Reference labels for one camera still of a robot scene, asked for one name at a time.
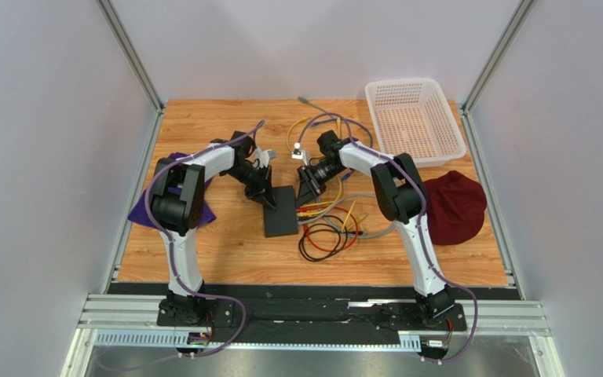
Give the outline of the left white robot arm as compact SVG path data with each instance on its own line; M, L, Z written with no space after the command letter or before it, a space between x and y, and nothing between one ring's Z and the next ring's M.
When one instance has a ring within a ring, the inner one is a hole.
M277 208L272 188L272 149L259 148L254 132L215 139L203 150L179 159L160 159L144 194L144 208L166 248L170 282L161 310L197 322L209 296L198 267L196 230L203 216L205 184L228 175L243 184L246 198L265 209Z

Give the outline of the white plastic basket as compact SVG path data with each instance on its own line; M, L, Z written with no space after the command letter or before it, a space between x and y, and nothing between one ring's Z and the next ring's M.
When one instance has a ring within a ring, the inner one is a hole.
M364 88L379 148L407 153L418 168L440 167L466 154L458 122L434 79L390 79Z

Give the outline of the purple cloth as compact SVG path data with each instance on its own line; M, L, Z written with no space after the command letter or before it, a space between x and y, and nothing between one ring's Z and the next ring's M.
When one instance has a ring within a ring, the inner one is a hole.
M184 153L181 153L181 152L174 152L174 153L169 154L166 158L167 159L176 160L176 159L180 159L180 158L183 158L183 157L186 157L186 156L188 156L188 155L184 154ZM211 182L212 182L212 178L205 182L204 188L208 189ZM169 193L173 193L173 194L177 194L177 195L181 194L181 188L179 188L179 187L169 187L167 191ZM203 201L203 212L202 212L202 216L200 218L200 221L198 223L198 228L199 227L203 227L204 225L210 224L211 222L215 221L216 218L217 218L216 215L210 209L207 201L204 200ZM133 223L136 223L138 225L142 225L144 227L148 227L148 228L151 228L151 229L155 228L155 226L151 222L151 220L148 217L147 212L145 210L144 192L141 193L141 196L140 196L139 200L134 205L134 207L132 208L132 210L129 212L129 214L127 216L127 219L129 221L133 222Z

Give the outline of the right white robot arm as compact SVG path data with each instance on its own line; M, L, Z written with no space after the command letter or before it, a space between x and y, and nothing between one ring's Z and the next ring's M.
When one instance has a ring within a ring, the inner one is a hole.
M428 195L413 159L407 154L378 152L352 138L340 140L333 131L321 134L317 144L322 158L314 164L299 143L294 145L292 157L304 161L298 168L296 205L300 207L322 195L326 183L344 170L368 176L382 216L392 222L404 245L421 319L442 321L455 306L455 298L433 249L426 213Z

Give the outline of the black network switch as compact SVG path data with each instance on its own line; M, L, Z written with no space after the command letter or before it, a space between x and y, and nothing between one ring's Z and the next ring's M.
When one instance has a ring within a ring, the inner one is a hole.
M266 238L298 234L295 191L292 185L272 189L276 209L264 208L264 233Z

